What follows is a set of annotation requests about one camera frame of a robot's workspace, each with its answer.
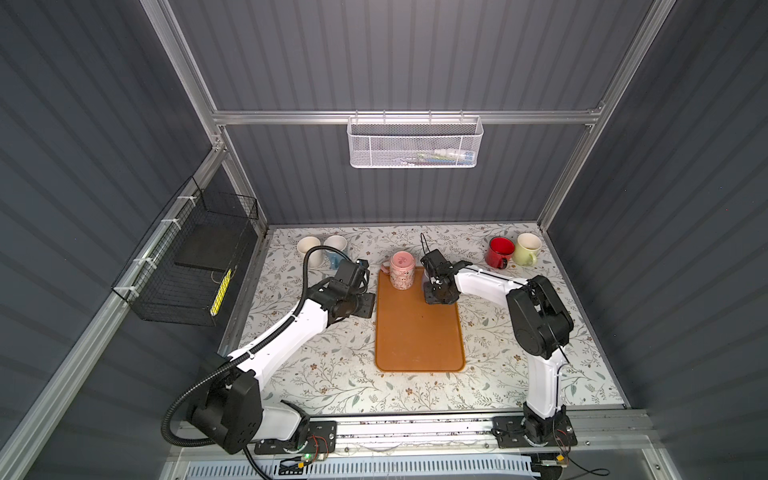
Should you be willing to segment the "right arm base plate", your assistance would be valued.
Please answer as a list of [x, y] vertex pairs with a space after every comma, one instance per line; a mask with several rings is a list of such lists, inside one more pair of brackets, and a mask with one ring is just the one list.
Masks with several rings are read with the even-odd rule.
[[578, 445], [571, 420], [563, 413], [544, 420], [535, 416], [496, 416], [492, 418], [491, 434], [500, 448]]

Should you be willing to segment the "blue textured mug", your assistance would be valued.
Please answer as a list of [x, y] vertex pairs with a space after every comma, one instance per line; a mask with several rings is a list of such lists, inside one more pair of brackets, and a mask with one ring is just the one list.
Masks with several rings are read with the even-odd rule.
[[347, 239], [341, 235], [331, 235], [325, 239], [324, 245], [331, 247], [331, 250], [326, 251], [329, 268], [337, 270], [341, 261], [347, 258]]

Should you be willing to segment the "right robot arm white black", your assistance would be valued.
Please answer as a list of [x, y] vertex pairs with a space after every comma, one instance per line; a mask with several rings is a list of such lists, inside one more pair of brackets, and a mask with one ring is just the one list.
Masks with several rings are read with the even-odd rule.
[[528, 356], [528, 391], [521, 421], [524, 438], [533, 446], [551, 442], [575, 445], [575, 433], [560, 398], [560, 372], [568, 363], [564, 347], [574, 321], [550, 280], [541, 275], [514, 279], [468, 261], [452, 263], [437, 249], [424, 254], [420, 262], [428, 304], [451, 305], [467, 294], [508, 308], [515, 340]]

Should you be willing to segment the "light green mug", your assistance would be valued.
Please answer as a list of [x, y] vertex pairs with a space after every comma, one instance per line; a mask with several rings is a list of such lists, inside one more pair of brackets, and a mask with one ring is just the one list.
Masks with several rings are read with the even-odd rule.
[[534, 266], [539, 258], [543, 241], [533, 233], [521, 233], [517, 237], [513, 259], [520, 266]]

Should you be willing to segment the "white mug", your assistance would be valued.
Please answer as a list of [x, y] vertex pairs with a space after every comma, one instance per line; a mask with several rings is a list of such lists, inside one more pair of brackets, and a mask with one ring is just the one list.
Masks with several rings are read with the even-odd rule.
[[321, 244], [321, 240], [315, 236], [303, 237], [297, 244], [297, 251], [303, 260], [307, 259], [310, 269], [317, 269], [323, 264], [325, 258], [323, 250], [315, 250], [315, 247]]

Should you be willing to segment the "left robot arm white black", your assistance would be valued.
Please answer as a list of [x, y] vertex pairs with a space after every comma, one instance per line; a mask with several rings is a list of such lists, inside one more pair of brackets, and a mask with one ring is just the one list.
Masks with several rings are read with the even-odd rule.
[[351, 316], [372, 316], [375, 295], [368, 291], [369, 263], [341, 260], [334, 276], [311, 286], [303, 267], [302, 294], [293, 311], [246, 346], [219, 356], [205, 373], [169, 406], [161, 420], [169, 444], [195, 448], [217, 445], [229, 454], [252, 442], [304, 448], [310, 416], [297, 405], [266, 404], [263, 388], [305, 343]]

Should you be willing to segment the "red mug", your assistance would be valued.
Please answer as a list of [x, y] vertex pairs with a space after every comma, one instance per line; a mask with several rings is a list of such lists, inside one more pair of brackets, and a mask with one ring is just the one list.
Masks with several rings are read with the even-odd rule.
[[508, 267], [515, 252], [514, 242], [506, 237], [493, 237], [488, 243], [485, 263], [494, 269], [504, 270]]

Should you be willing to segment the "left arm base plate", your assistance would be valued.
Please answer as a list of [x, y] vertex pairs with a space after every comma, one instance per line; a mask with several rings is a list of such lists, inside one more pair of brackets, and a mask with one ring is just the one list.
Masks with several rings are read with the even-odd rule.
[[337, 430], [338, 423], [335, 421], [310, 420], [301, 425], [298, 433], [289, 440], [256, 440], [252, 451], [256, 455], [333, 453]]

